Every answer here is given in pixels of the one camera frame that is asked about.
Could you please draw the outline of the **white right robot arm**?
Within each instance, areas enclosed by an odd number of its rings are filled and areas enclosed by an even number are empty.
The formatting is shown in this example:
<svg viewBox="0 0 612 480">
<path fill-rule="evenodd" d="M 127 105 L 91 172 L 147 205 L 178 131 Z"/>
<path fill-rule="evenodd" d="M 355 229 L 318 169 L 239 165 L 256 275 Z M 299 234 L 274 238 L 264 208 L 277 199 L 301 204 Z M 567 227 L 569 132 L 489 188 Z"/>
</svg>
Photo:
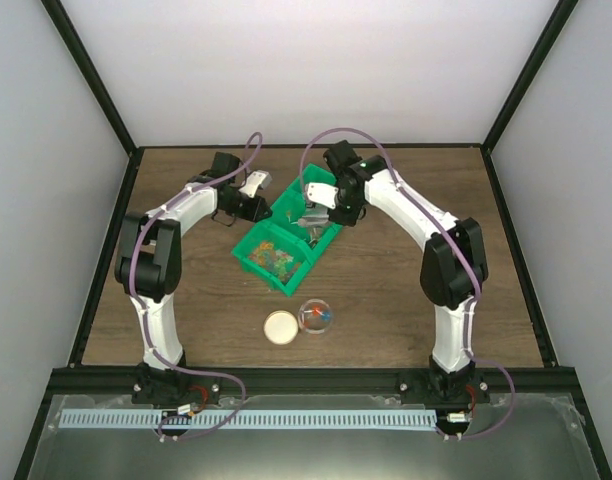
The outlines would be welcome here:
<svg viewBox="0 0 612 480">
<path fill-rule="evenodd" d="M 466 390 L 460 371 L 473 360 L 472 317 L 488 278 L 480 225 L 433 205 L 381 155 L 363 159 L 343 140 L 327 149 L 323 158 L 335 183 L 309 183 L 309 202 L 325 206 L 329 220 L 343 226 L 354 226 L 365 207 L 373 206 L 422 250 L 420 284 L 435 309 L 431 359 L 440 369 L 431 376 L 430 389 L 437 400 L 454 402 Z"/>
</svg>

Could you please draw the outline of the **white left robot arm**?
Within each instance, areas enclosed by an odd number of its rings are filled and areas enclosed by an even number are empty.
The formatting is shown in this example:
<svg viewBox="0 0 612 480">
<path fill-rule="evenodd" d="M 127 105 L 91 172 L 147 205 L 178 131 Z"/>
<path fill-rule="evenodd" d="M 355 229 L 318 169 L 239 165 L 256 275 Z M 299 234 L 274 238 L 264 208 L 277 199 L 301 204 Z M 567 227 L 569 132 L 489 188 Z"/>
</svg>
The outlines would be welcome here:
<svg viewBox="0 0 612 480">
<path fill-rule="evenodd" d="M 128 213 L 122 221 L 114 276 L 138 316 L 144 363 L 164 370 L 154 388 L 167 403 L 182 402 L 191 382 L 176 370 L 184 358 L 174 313 L 182 238 L 200 220 L 218 212 L 252 223 L 270 218 L 271 207 L 260 191 L 271 181 L 270 173 L 248 172 L 238 157 L 219 152 L 209 169 L 192 177 L 171 199 L 144 213 Z"/>
</svg>

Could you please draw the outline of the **green bin with star candies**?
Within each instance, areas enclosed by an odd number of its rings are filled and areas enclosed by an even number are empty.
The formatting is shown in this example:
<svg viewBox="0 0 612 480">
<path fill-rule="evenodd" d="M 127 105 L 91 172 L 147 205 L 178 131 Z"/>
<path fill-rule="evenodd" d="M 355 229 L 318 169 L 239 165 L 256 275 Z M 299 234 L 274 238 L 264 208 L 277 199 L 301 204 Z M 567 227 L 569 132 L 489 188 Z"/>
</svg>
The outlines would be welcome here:
<svg viewBox="0 0 612 480">
<path fill-rule="evenodd" d="M 305 241 L 270 221 L 255 224 L 232 254 L 245 272 L 287 297 L 297 291 L 315 260 Z"/>
</svg>

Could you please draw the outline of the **silver metal scoop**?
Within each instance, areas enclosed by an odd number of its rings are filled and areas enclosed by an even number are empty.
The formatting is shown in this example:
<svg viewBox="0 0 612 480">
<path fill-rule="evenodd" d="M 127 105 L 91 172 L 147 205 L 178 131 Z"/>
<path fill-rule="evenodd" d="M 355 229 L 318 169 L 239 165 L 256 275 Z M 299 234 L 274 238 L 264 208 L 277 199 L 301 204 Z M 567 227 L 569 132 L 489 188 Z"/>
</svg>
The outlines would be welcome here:
<svg viewBox="0 0 612 480">
<path fill-rule="evenodd" d="M 304 229 L 324 228 L 330 224 L 329 214 L 326 209 L 307 209 L 293 224 Z"/>
</svg>

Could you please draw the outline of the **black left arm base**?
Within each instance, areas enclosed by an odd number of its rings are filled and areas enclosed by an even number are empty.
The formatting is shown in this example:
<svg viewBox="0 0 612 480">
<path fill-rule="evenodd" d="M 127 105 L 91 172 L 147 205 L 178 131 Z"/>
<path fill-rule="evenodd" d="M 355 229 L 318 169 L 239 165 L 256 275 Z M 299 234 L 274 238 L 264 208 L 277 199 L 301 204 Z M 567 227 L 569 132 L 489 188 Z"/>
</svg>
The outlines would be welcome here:
<svg viewBox="0 0 612 480">
<path fill-rule="evenodd" d="M 187 403 L 216 404 L 218 380 L 187 375 L 176 370 L 159 370 L 140 363 L 135 368 L 132 400 L 136 404 L 179 406 Z"/>
</svg>

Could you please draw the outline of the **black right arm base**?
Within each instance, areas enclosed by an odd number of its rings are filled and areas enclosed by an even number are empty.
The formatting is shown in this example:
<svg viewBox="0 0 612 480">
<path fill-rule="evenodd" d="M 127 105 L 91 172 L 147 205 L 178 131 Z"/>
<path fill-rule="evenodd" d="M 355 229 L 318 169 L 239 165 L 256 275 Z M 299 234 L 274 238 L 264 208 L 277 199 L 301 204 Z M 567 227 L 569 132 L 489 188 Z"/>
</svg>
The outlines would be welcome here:
<svg viewBox="0 0 612 480">
<path fill-rule="evenodd" d="M 447 374 L 443 370 L 409 369 L 400 372 L 395 381 L 403 403 L 440 406 L 465 406 L 490 402 L 490 395 L 480 388 L 483 377 L 476 370 L 465 369 Z"/>
</svg>

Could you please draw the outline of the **green bin with popsicle candies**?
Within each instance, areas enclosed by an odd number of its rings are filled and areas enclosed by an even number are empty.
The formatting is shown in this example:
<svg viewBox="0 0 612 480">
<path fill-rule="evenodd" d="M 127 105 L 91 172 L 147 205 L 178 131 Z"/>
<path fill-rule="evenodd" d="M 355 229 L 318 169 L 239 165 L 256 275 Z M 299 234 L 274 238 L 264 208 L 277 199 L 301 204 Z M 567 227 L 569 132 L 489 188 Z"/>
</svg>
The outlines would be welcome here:
<svg viewBox="0 0 612 480">
<path fill-rule="evenodd" d="M 304 193 L 304 189 L 308 183 L 326 184 L 327 187 L 324 189 L 324 193 L 330 196 L 334 192 L 335 182 L 335 176 L 328 170 L 317 165 L 309 164 L 290 184 L 288 189 L 290 191 L 297 192 L 304 200 L 306 200 L 307 197 Z"/>
</svg>

